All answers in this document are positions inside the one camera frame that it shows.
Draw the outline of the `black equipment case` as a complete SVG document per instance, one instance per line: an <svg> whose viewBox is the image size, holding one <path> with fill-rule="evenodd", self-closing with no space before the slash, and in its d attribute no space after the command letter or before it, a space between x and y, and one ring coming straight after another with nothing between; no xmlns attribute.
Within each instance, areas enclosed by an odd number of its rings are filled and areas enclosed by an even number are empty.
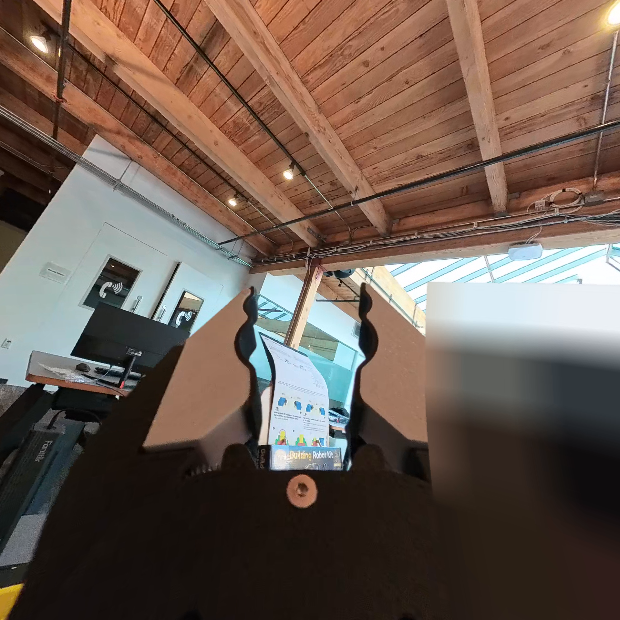
<svg viewBox="0 0 620 620"><path fill-rule="evenodd" d="M61 419L54 426L37 423L1 482L1 546L24 516L46 514L79 455L85 424Z"/></svg>

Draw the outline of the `white door with phone sign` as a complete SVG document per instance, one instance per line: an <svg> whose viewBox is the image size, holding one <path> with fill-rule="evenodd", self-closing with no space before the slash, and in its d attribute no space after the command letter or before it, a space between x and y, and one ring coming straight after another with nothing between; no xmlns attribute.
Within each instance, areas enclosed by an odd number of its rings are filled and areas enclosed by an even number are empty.
<svg viewBox="0 0 620 620"><path fill-rule="evenodd" d="M188 334L215 313L222 284L179 262L151 313L151 318Z"/></svg>
<svg viewBox="0 0 620 620"><path fill-rule="evenodd" d="M80 313L110 305L151 316L177 262L105 223L67 284L62 300Z"/></svg>

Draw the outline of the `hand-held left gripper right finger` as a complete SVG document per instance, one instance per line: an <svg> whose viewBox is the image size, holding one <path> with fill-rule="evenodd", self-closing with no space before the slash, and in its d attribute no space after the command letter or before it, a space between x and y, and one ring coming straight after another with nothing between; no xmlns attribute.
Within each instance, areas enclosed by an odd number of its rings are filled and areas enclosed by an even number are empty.
<svg viewBox="0 0 620 620"><path fill-rule="evenodd" d="M360 286L359 346L348 423L350 461L375 445L389 466L426 466L425 337L374 288Z"/></svg>

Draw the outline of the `wooden post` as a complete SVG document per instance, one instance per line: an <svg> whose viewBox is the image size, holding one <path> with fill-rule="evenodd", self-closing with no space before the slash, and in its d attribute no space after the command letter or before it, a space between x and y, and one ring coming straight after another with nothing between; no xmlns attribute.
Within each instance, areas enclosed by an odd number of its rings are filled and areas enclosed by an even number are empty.
<svg viewBox="0 0 620 620"><path fill-rule="evenodd" d="M323 273L324 269L315 260L307 266L303 286L284 337L284 345L290 348L297 349L301 343Z"/></svg>

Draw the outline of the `black lighting track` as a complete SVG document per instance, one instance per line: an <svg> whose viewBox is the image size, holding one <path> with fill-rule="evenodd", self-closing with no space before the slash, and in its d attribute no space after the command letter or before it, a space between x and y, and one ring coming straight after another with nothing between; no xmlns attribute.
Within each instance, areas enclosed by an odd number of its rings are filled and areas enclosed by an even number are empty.
<svg viewBox="0 0 620 620"><path fill-rule="evenodd" d="M153 1L158 8L163 12L166 16L166 19L170 20L173 26L179 31L182 37L190 43L191 47L194 49L195 53L207 64L207 66L217 75L220 81L230 90L231 94L237 98L237 100L241 103L243 108L249 112L252 118L259 124L260 128L268 135L268 137L278 146L278 148L284 152L287 158L290 159L291 168L295 168L298 170L300 175L307 180L309 177L307 176L304 168L300 165L300 163L293 157L293 155L288 151L288 149L284 146L284 144L276 137L276 135L268 128L268 126L263 122L263 120L258 116L256 111L250 106L250 104L241 96L239 91L229 82L228 78L220 71L220 69L214 64L214 62L208 57L202 47L189 35L188 31L181 25L181 23L177 20L176 17L173 16L172 12L166 8L166 6L162 3L162 1Z"/></svg>

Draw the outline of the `black computer monitor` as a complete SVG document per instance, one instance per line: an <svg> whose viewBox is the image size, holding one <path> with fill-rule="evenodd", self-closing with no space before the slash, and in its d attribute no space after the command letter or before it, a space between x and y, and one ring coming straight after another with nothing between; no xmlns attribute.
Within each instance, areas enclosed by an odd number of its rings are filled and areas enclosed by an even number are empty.
<svg viewBox="0 0 620 620"><path fill-rule="evenodd" d="M125 387L131 371L141 375L154 368L175 346L190 337L183 329L133 314L115 306L98 305L71 355L122 368L118 384Z"/></svg>

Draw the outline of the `blue robot kit box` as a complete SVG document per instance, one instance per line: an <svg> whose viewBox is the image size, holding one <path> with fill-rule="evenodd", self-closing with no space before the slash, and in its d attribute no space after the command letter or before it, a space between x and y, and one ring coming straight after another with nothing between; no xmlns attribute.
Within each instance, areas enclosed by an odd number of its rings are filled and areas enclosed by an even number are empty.
<svg viewBox="0 0 620 620"><path fill-rule="evenodd" d="M343 471L340 448L264 445L258 447L258 469Z"/></svg>

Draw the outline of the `white printed instruction sheet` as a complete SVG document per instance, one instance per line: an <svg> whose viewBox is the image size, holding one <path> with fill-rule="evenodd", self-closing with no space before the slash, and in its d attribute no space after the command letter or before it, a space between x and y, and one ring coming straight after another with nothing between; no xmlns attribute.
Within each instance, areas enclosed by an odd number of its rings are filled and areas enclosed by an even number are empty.
<svg viewBox="0 0 620 620"><path fill-rule="evenodd" d="M272 373L261 397L259 445L329 445L329 394L326 381L309 357L260 334Z"/></svg>

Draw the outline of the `yellow plastic bin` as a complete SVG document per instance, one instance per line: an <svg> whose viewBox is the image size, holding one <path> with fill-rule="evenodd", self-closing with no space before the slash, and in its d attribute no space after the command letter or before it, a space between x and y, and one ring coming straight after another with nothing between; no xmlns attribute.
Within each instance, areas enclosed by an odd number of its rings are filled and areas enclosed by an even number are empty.
<svg viewBox="0 0 620 620"><path fill-rule="evenodd" d="M24 584L14 584L1 587L0 590L0 619L7 619L19 598Z"/></svg>

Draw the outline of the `long black ceiling pipe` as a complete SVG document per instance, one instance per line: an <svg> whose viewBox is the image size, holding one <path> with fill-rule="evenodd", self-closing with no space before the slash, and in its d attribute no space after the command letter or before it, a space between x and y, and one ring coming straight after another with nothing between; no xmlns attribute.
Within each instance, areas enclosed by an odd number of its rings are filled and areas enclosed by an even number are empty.
<svg viewBox="0 0 620 620"><path fill-rule="evenodd" d="M511 161L513 159L518 159L518 158L523 158L526 156L530 156L532 154L538 153L540 151L545 151L545 150L549 150L551 148L555 148L558 146L563 146L569 143L572 143L574 141L578 141L581 139L585 139L585 138L590 138L594 135L599 135L601 133L606 133L608 131L614 131L619 129L619 120L614 120L614 121L609 121L606 123L601 123L598 124L596 126L590 127L590 128L585 128L585 129L581 129L580 131L575 131L573 133L570 134L566 134L566 135L562 135L559 136L557 138L553 138L550 140L546 140L546 141L542 141L536 144L531 144L529 146L517 149L517 150L513 150L513 151L509 151L508 153L502 154L500 156L496 156L494 158L491 159L485 159L485 160L480 160L477 161L473 164L469 164L468 166L461 166L461 167L457 167L455 169L451 169L448 170L446 172L442 172L439 174L435 174L435 175L430 175L427 177L424 177L422 179L419 179L417 181L413 181L413 182L409 182L409 183L405 183L403 185L398 185L397 187L394 187L392 189L389 190L385 190L385 191L381 191L375 194L372 194L368 197L362 197L362 198L357 198L354 200L350 200L347 203L343 203L340 205L337 205L331 209L327 209L321 212L315 212L313 214L309 214L309 215L305 215L290 221L286 221L283 222L281 224L266 228L266 229L261 229L261 230L257 230L254 232L250 232L247 234L243 234L240 236L235 236L233 238L230 238L228 240L219 242L216 244L217 247L222 247L224 245L227 244L231 244L231 243L235 243L237 241L246 241L252 237L255 236L263 236L265 234L268 234L270 232L274 232L280 229L284 229L284 228L292 228L293 225L297 225L297 224L301 224L307 221L311 221L314 219L318 219L327 215L332 215L338 212L341 212L343 210L349 209L349 208L353 208L353 207L358 207L361 205L364 205L368 202L371 202L373 200L380 200L383 198L387 198L393 195L398 195L401 193L406 193L412 190L416 190L419 189L421 187L424 187L426 185L430 185L433 183L438 183L438 182L443 182L446 181L448 179L452 179L455 177L459 177L461 175L464 174L469 174L472 172L476 172L478 170L481 169L485 169L487 167L491 167L494 166L496 164L502 164L504 162L508 162Z"/></svg>

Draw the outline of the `glass skylight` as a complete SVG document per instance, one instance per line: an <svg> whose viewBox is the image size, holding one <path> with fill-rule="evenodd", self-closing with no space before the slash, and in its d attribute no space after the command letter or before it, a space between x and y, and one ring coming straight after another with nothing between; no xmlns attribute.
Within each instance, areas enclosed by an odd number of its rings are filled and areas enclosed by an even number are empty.
<svg viewBox="0 0 620 620"><path fill-rule="evenodd" d="M619 284L619 244L545 250L532 260L496 254L387 266L405 292L423 310L431 282Z"/></svg>

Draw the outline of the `black hanging pipe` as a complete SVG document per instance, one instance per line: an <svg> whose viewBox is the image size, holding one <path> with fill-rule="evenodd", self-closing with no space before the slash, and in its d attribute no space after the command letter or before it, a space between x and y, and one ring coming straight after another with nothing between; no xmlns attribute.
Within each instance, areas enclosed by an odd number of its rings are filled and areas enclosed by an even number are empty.
<svg viewBox="0 0 620 620"><path fill-rule="evenodd" d="M67 43L69 39L69 29L71 21L72 1L63 1L63 10L61 13L61 31L58 43L58 59L57 59L57 88L55 94L55 107L53 113L53 127L51 137L58 139L59 118L61 108L65 102L65 78L66 78L66 61L67 61Z"/></svg>

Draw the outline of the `crinkled plastic bag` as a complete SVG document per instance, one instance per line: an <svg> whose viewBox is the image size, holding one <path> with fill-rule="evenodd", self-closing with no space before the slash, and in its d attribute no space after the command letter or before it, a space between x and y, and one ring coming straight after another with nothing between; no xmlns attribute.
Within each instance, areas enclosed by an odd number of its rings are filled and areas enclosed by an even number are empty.
<svg viewBox="0 0 620 620"><path fill-rule="evenodd" d="M63 381L65 383L85 383L89 378L84 376L82 373L77 372L75 369L71 368L57 368L50 367L45 364L39 364L39 367L43 369L47 376L54 376L57 380Z"/></svg>

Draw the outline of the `wooden office desk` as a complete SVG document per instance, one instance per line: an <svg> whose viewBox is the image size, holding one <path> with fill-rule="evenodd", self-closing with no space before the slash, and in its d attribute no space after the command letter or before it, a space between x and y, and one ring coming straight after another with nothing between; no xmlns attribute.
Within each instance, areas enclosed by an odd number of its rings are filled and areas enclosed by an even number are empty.
<svg viewBox="0 0 620 620"><path fill-rule="evenodd" d="M101 377L85 382L68 382L55 369L77 371L78 360L34 351L30 355L26 379L30 386L1 413L1 462L26 439L30 430L49 410L63 412L69 420L103 421L119 397L128 396L137 381L127 380L119 389Z"/></svg>

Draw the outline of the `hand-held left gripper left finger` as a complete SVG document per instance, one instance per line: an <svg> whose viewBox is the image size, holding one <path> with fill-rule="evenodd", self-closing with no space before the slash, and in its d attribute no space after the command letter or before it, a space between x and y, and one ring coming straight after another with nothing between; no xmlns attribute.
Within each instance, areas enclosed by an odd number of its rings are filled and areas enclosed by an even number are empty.
<svg viewBox="0 0 620 620"><path fill-rule="evenodd" d="M228 446L258 444L262 406L251 362L257 316L249 287L185 341L143 442L146 451L195 449L217 466Z"/></svg>

